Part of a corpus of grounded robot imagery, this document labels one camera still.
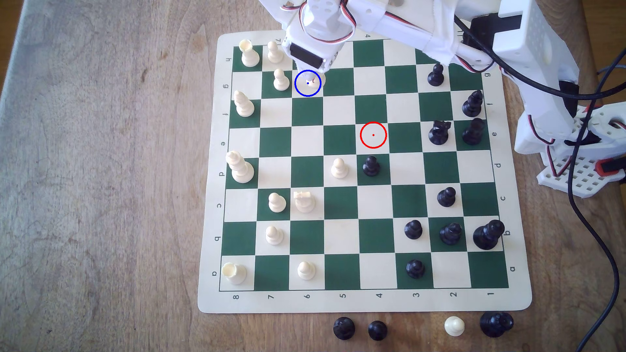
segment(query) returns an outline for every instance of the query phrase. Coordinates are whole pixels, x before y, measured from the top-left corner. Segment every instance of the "white chess piece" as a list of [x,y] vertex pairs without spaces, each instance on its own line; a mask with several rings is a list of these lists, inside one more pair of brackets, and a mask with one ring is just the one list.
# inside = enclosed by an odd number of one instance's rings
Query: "white chess piece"
[[246,67],[254,67],[260,61],[259,53],[252,48],[252,42],[244,39],[239,42],[239,50],[241,50],[241,62]]
[[457,316],[451,316],[443,323],[443,328],[450,336],[459,336],[465,331],[465,322]]
[[309,213],[315,208],[315,198],[311,192],[294,192],[295,207],[303,212]]
[[281,229],[277,229],[274,226],[268,226],[265,229],[265,239],[267,240],[267,243],[271,244],[272,246],[277,246],[278,244],[280,244],[283,237],[284,235]]
[[315,276],[315,264],[311,262],[298,264],[298,276],[302,280],[311,280]]
[[241,264],[226,263],[222,266],[222,276],[233,285],[239,285],[245,280],[245,266]]
[[277,90],[283,91],[289,88],[290,82],[287,76],[285,76],[285,71],[277,68],[274,71],[274,88]]
[[282,61],[282,58],[285,56],[285,54],[283,54],[282,50],[279,49],[278,44],[276,44],[275,41],[271,41],[267,43],[267,49],[268,49],[267,59],[271,63],[279,63]]
[[279,213],[285,210],[287,201],[278,193],[272,193],[269,197],[269,207],[272,212]]
[[240,184],[245,184],[254,177],[253,166],[245,161],[239,152],[226,153],[226,162],[232,170],[233,179]]
[[239,116],[248,117],[254,113],[254,104],[242,92],[235,90],[233,100],[235,101]]
[[335,161],[332,162],[331,174],[333,177],[343,179],[348,174],[348,171],[348,165],[346,165],[342,158],[336,158]]

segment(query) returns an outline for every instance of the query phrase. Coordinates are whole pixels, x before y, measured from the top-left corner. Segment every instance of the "wooden table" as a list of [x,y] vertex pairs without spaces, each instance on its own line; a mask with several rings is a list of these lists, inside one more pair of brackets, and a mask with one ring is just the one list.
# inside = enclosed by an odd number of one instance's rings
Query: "wooden table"
[[[0,103],[2,351],[516,350],[571,351],[611,292],[608,262],[566,194],[536,184],[537,155],[515,154],[533,304],[489,339],[479,313],[459,338],[449,313],[209,315],[197,308],[215,43],[279,29],[259,2],[28,1]],[[541,2],[597,79],[580,4]],[[515,134],[522,111],[506,81]],[[626,263],[617,185],[583,213]],[[626,299],[588,345],[624,351]],[[366,325],[389,336],[370,340]]]

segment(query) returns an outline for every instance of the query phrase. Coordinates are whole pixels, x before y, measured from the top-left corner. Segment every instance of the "chess mat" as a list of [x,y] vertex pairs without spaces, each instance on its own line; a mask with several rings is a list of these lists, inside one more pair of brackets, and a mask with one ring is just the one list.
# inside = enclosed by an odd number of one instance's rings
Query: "chess mat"
[[[433,87],[426,78],[437,62],[399,42],[357,32],[326,73],[320,92],[303,97],[293,85],[293,61],[285,56],[273,64],[267,59],[267,42],[280,44],[283,36],[283,31],[231,33],[217,43],[200,310],[527,308],[530,278],[498,68],[474,74],[450,65],[444,83]],[[257,66],[242,64],[241,39],[253,42],[261,57]],[[286,91],[274,89],[276,68],[292,82]],[[304,84],[297,82],[301,92],[310,94],[303,91]],[[252,116],[237,114],[235,90],[251,99]],[[471,146],[461,138],[471,121],[461,106],[474,90],[484,93],[478,117],[487,127],[482,141]],[[452,122],[444,145],[428,140],[435,120]],[[254,167],[250,182],[232,178],[225,162],[230,150]],[[375,177],[361,171],[368,155],[381,165]],[[349,166],[344,179],[330,173],[337,157]],[[457,192],[456,202],[446,208],[436,197],[449,186]],[[292,201],[293,192],[300,190],[315,197],[316,207],[308,214]],[[272,192],[287,201],[281,213],[268,207]],[[424,232],[411,240],[404,226],[414,219]],[[472,234],[492,219],[502,220],[506,232],[494,249],[484,251]],[[452,222],[461,224],[463,236],[448,246],[439,230]],[[284,232],[277,246],[265,240],[270,225]],[[411,259],[425,264],[421,279],[406,274]],[[316,267],[310,281],[297,275],[301,261]],[[243,283],[233,285],[221,276],[226,262],[245,266]]]

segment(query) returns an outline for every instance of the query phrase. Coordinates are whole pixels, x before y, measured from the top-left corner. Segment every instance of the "black pawn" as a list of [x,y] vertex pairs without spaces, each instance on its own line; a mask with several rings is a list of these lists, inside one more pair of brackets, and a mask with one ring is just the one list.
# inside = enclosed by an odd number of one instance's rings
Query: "black pawn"
[[449,246],[453,246],[461,239],[461,225],[453,222],[448,226],[444,226],[439,230],[439,238]]
[[474,243],[478,248],[488,251],[498,244],[503,233],[505,233],[504,223],[500,220],[491,220],[489,224],[474,231]]
[[409,221],[409,223],[404,226],[404,234],[410,239],[418,239],[419,236],[422,235],[422,231],[422,224],[419,220]]
[[387,326],[380,320],[369,323],[367,333],[374,341],[380,341],[387,337]]
[[354,331],[354,322],[345,316],[335,320],[335,325],[332,326],[332,332],[338,339],[349,339],[354,336]]
[[483,130],[485,129],[485,121],[480,117],[475,118],[469,123],[469,126],[463,131],[463,141],[469,145],[479,144],[483,139]]
[[437,87],[443,83],[443,80],[443,65],[438,63],[433,66],[433,72],[428,74],[428,84]]
[[424,276],[426,272],[426,266],[424,263],[417,259],[411,259],[408,263],[406,263],[406,274],[413,279],[419,279]]
[[486,312],[480,317],[480,330],[490,338],[499,338],[513,329],[513,317],[504,312]]
[[468,99],[463,103],[461,109],[468,117],[476,117],[480,114],[483,107],[483,92],[480,90],[473,91]]
[[376,176],[380,171],[381,164],[378,163],[376,157],[373,155],[368,156],[365,160],[365,163],[363,164],[363,172],[367,176]]
[[448,130],[452,126],[451,122],[435,121],[430,132],[428,132],[428,139],[435,145],[442,145],[448,141]]
[[456,191],[452,187],[448,187],[437,194],[437,202],[442,207],[451,207],[456,200]]

